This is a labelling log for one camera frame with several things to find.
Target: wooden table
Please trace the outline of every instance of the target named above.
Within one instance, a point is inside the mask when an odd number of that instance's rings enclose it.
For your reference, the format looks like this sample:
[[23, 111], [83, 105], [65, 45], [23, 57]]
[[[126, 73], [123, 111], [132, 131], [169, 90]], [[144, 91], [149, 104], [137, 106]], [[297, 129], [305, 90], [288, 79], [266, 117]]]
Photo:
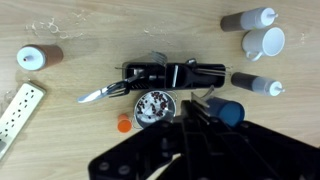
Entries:
[[[219, 23], [224, 15], [261, 6], [279, 13], [273, 26], [283, 29], [286, 44], [276, 57], [248, 62], [241, 49], [246, 32], [224, 33]], [[166, 53], [170, 62], [195, 57], [281, 81], [284, 94], [264, 97], [233, 87], [227, 77], [215, 95], [242, 103], [247, 120], [319, 146], [319, 6], [317, 0], [2, 0], [0, 98], [28, 79], [47, 96], [1, 160], [1, 180], [88, 179], [94, 157], [137, 132], [121, 134], [116, 125], [120, 113], [132, 117], [139, 93], [88, 104], [76, 99], [120, 80], [115, 66], [151, 50]], [[46, 28], [50, 23], [59, 29]], [[58, 44], [64, 61], [38, 72], [21, 69], [16, 54], [29, 43]], [[190, 99], [190, 91], [177, 93], [178, 105]]]

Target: bottle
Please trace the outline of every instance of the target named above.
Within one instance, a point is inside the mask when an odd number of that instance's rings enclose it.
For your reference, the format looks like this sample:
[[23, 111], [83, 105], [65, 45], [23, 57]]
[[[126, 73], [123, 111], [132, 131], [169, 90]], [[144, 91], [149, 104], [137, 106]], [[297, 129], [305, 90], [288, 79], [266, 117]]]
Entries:
[[266, 96], [277, 96], [280, 93], [285, 92], [279, 81], [240, 72], [236, 72], [232, 75], [231, 83], [234, 86]]
[[62, 59], [63, 52], [56, 45], [29, 44], [23, 46], [17, 54], [20, 66], [29, 71], [47, 68], [60, 63]]
[[220, 26], [225, 32], [262, 29], [270, 26], [276, 17], [278, 17], [278, 14], [272, 8], [257, 8], [224, 16]]

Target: white cylinder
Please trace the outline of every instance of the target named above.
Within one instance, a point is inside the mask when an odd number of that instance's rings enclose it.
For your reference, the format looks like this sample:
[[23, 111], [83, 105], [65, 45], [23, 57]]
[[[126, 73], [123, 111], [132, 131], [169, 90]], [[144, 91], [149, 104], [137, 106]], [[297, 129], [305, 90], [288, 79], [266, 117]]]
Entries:
[[42, 50], [26, 46], [19, 50], [17, 54], [17, 61], [22, 68], [34, 71], [43, 68], [46, 64], [47, 58]]
[[252, 91], [266, 96], [278, 96], [285, 90], [279, 81], [266, 77], [257, 77], [252, 82]]
[[272, 8], [257, 8], [246, 11], [241, 16], [241, 26], [245, 30], [262, 29], [270, 26], [278, 14]]

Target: power strip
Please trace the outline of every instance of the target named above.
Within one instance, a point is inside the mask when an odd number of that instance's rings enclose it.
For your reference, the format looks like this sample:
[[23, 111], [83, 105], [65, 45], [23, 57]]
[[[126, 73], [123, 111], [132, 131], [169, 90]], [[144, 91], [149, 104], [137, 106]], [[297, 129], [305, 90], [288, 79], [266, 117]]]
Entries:
[[45, 90], [32, 83], [24, 83], [21, 86], [0, 119], [0, 160], [45, 93]]

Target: orange bottle cap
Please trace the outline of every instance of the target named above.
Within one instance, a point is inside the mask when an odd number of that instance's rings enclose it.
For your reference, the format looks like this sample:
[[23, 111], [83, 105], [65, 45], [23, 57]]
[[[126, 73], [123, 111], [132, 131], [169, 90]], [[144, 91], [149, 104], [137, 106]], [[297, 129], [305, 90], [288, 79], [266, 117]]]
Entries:
[[120, 115], [118, 117], [118, 130], [122, 133], [129, 132], [132, 128], [132, 123], [127, 115]]

